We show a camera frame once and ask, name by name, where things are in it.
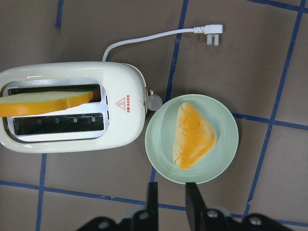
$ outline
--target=red warning triangle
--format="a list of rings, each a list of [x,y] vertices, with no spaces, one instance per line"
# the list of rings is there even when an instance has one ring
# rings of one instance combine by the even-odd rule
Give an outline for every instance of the red warning triangle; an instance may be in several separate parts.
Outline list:
[[[123,98],[122,100],[119,100],[115,104],[119,106],[120,108],[122,108],[123,110],[125,110],[125,98]]]

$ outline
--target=toy bread slice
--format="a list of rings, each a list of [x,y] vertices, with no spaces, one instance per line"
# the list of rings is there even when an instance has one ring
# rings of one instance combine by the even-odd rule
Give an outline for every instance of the toy bread slice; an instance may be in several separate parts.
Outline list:
[[[47,91],[20,93],[0,98],[0,116],[29,116],[64,110],[87,103],[94,91]]]
[[[189,169],[215,145],[212,126],[188,102],[179,106],[173,144],[173,161],[180,169]]]

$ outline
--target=green plate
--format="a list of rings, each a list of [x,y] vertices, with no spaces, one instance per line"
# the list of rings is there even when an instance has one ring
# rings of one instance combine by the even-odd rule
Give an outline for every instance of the green plate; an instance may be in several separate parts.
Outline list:
[[[172,160],[178,107],[190,102],[215,130],[214,148],[188,170]],[[204,183],[220,175],[232,162],[239,134],[231,112],[219,101],[205,95],[182,95],[165,103],[155,112],[145,134],[145,148],[153,167],[165,178],[180,184]]]

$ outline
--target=gray brown floor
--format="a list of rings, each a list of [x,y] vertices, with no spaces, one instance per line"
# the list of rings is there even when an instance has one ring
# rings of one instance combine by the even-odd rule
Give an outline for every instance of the gray brown floor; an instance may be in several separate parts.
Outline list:
[[[308,2],[184,3],[181,17],[181,0],[65,0],[56,29],[57,0],[2,0],[0,71],[99,61],[108,45],[177,29],[180,18],[184,28],[223,24],[218,47],[205,45],[200,35],[182,35],[173,76],[172,98],[213,97],[233,112],[240,131],[230,167],[199,189],[207,204],[224,206],[239,220],[258,212],[308,231]],[[164,99],[174,41],[169,36],[122,46],[108,60],[139,68]],[[96,216],[120,221],[124,211],[142,204],[153,179],[144,147],[152,115],[137,140],[111,150],[26,154],[1,145],[0,230],[75,230]],[[155,180],[160,230],[188,231],[184,186],[158,173]]]

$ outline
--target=toaster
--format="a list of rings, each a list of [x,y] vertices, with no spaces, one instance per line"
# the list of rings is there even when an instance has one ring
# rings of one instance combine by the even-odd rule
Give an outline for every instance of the toaster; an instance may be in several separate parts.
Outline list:
[[[36,64],[0,73],[1,96],[44,91],[99,91],[99,98],[40,115],[0,119],[0,142],[24,153],[115,148],[134,141],[146,115],[148,90],[132,65],[113,62]]]

